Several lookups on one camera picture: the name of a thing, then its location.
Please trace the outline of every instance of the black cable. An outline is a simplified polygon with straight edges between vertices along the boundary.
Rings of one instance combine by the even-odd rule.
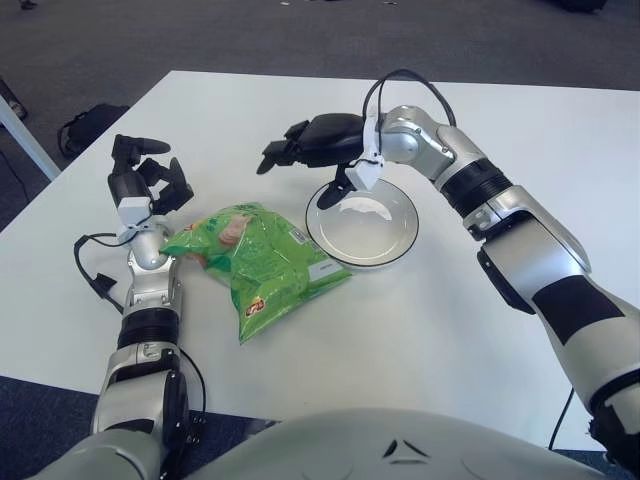
[[[20,176],[13,169],[13,166],[9,162],[9,159],[7,158],[7,156],[4,154],[4,152],[2,150],[0,150],[0,156],[2,156],[2,158],[4,159],[4,163],[7,164],[7,168],[9,168],[9,170],[11,171],[11,174],[13,175],[13,178],[15,178],[16,181],[20,184],[20,188],[22,188],[22,194],[24,195],[24,199],[25,199],[25,201],[27,202],[27,205],[28,205],[31,200],[29,199],[29,194],[27,193],[27,186],[24,184],[24,182],[22,181]]]
[[[202,372],[200,372],[200,369],[198,368],[196,362],[193,361],[193,358],[191,358],[187,354],[187,352],[185,352],[183,349],[180,349],[180,354],[189,361],[189,363],[193,367],[193,370],[198,376],[198,380],[200,380],[200,387],[202,388],[202,415],[204,415],[207,412],[207,390],[205,388],[204,377],[202,376]]]
[[[416,72],[412,70],[409,70],[406,68],[400,68],[398,70],[394,70],[393,72],[387,73],[384,77],[382,77],[376,83],[373,84],[373,86],[367,92],[367,95],[365,96],[364,102],[362,104],[362,119],[366,121],[367,107],[369,106],[369,100],[371,99],[373,92],[376,91],[376,88],[379,87],[378,124],[376,125],[376,127],[378,129],[378,147],[380,152],[382,152],[382,128],[381,128],[382,126],[382,88],[384,87],[385,82],[393,77],[409,77],[413,80],[420,82],[425,87],[427,87],[431,91],[431,93],[433,93],[435,97],[438,99],[438,101],[440,102],[440,105],[442,105],[442,108],[444,109],[447,115],[447,119],[449,120],[449,125],[451,125],[452,127],[457,126],[456,116],[453,113],[453,109],[451,108],[451,105],[449,105],[449,102],[447,102],[447,99],[444,98],[444,95],[440,93],[440,91],[435,87],[435,85],[433,85],[431,82],[427,81],[424,77],[418,75]]]
[[[556,435],[558,435],[558,430],[560,430],[560,425],[562,425],[562,420],[564,420],[564,416],[569,409],[569,404],[571,403],[571,399],[573,398],[573,394],[575,390],[572,388],[571,392],[569,392],[569,398],[567,398],[567,403],[564,404],[564,408],[562,409],[562,413],[560,414],[560,418],[556,422],[556,428],[553,429],[553,434],[551,435],[551,440],[549,440],[549,446],[547,447],[549,450],[553,450],[553,443],[556,441]]]
[[[122,247],[123,245],[126,245],[127,243],[131,242],[134,238],[136,238],[138,233],[139,232],[135,232],[130,238],[128,238],[127,240],[125,240],[124,242],[121,242],[121,243],[105,243],[105,242],[103,242],[101,240],[98,240],[98,238],[102,238],[102,237],[115,237],[116,236],[115,233],[93,233],[91,235],[83,235],[73,245],[73,258],[76,261],[76,266],[78,267],[78,270],[80,271],[80,275],[82,275],[82,277],[87,281],[89,286],[91,288],[93,288],[93,290],[98,294],[98,296],[100,298],[104,298],[107,302],[109,302],[111,305],[113,305],[114,308],[116,310],[118,310],[118,312],[121,315],[124,312],[124,308],[122,307],[122,305],[120,305],[116,300],[114,300],[113,297],[111,295],[109,295],[109,292],[104,290],[104,288],[102,288],[100,286],[100,284],[96,280],[91,278],[89,276],[89,274],[87,273],[87,271],[82,266],[82,262],[80,261],[80,249],[89,240],[93,240],[94,242],[96,242],[96,243],[98,243],[100,245],[103,245],[105,247],[111,247],[111,248]]]

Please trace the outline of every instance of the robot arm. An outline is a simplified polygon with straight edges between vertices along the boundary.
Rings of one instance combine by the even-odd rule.
[[[594,417],[591,435],[610,458],[640,477],[638,309],[594,283],[580,242],[457,127],[439,124],[413,106],[391,110],[382,122],[367,117],[362,125],[362,153],[355,156],[360,160],[338,165],[318,206],[329,208],[349,191],[371,188],[385,159],[411,165],[428,178],[473,238],[484,241],[478,261],[504,300],[541,318]],[[306,140],[304,132],[300,138]],[[289,155],[304,156],[305,148],[305,142],[296,143]]]

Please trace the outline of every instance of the robotic hand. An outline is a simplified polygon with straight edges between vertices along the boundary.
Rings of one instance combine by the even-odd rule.
[[[342,123],[348,118],[349,128],[341,134],[336,122],[329,131],[332,117]],[[353,155],[355,145],[360,149]],[[594,417],[592,437],[606,447],[609,458],[640,477],[640,312],[595,284],[578,240],[461,130],[437,123],[414,106],[399,106],[383,118],[369,113],[364,120],[328,114],[298,124],[287,132],[286,142],[270,144],[264,155],[258,173],[274,164],[299,161],[316,167],[333,159],[338,168],[318,200],[323,209],[350,191],[370,189],[385,159],[411,165],[428,178],[473,238],[484,241],[478,261],[504,300],[542,320],[578,397]]]

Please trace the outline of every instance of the black bag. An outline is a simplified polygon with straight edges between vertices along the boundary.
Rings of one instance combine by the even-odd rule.
[[[65,158],[76,158],[127,110],[129,110],[127,106],[116,107],[101,103],[87,112],[76,115],[73,120],[65,123],[58,130],[60,152]],[[67,129],[67,140],[63,145],[62,137],[65,129]]]
[[[593,12],[604,7],[607,0],[558,0],[558,2],[571,12]]]

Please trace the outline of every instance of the chip bag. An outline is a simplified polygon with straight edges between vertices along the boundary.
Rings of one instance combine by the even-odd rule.
[[[228,207],[188,226],[162,252],[195,256],[231,287],[240,343],[351,276],[304,233],[258,203]]]

